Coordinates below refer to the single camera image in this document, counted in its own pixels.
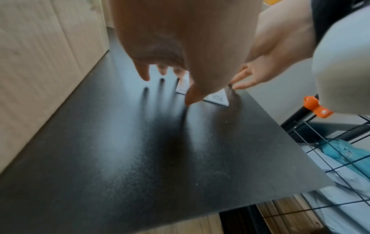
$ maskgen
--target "orange clip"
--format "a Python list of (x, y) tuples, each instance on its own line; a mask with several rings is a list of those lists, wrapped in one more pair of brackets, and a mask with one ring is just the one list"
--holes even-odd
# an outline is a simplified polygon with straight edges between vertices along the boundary
[(332, 112), (331, 110), (320, 106), (319, 100), (317, 100), (314, 96), (305, 97), (303, 106), (312, 111), (317, 117), (323, 119), (326, 119), (334, 114), (334, 112)]

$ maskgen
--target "teal cloth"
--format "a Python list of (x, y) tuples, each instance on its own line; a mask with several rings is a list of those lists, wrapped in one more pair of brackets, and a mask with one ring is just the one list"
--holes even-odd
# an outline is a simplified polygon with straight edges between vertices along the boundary
[[(353, 162), (360, 158), (370, 155), (370, 152), (367, 150), (355, 148), (351, 143), (343, 141), (343, 140), (332, 140), (329, 142), (333, 147), (329, 144), (325, 144), (321, 146), (321, 150), (329, 156), (330, 158), (336, 160), (340, 164), (344, 165), (347, 164), (348, 161)], [(338, 150), (341, 154), (343, 154), (348, 161), (343, 158), (336, 150)], [(370, 178), (370, 157), (360, 160), (358, 162), (353, 163), (353, 165), (348, 165), (347, 167), (350, 168), (352, 171), (356, 172), (357, 174), (361, 175), (364, 178)]]

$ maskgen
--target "wooden floor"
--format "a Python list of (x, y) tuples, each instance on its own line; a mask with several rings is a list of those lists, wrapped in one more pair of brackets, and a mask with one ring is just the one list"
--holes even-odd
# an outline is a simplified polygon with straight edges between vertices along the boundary
[(223, 234), (219, 214), (178, 222), (137, 234)]

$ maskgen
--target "paper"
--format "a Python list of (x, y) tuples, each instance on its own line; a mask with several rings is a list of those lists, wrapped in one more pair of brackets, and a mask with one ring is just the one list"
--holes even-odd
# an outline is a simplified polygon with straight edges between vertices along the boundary
[[(190, 87), (189, 80), (189, 72), (186, 72), (184, 78), (182, 80), (179, 80), (176, 87), (176, 92), (180, 94), (185, 94)], [(229, 106), (229, 101), (227, 100), (225, 89), (212, 93), (205, 97), (203, 100), (224, 106)]]

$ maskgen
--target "black tabletop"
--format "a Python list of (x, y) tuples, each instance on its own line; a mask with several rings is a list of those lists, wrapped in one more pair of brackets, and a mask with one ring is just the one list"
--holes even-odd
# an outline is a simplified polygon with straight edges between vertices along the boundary
[(246, 92), (186, 109), (108, 52), (0, 175), (0, 233), (132, 233), (330, 185)]

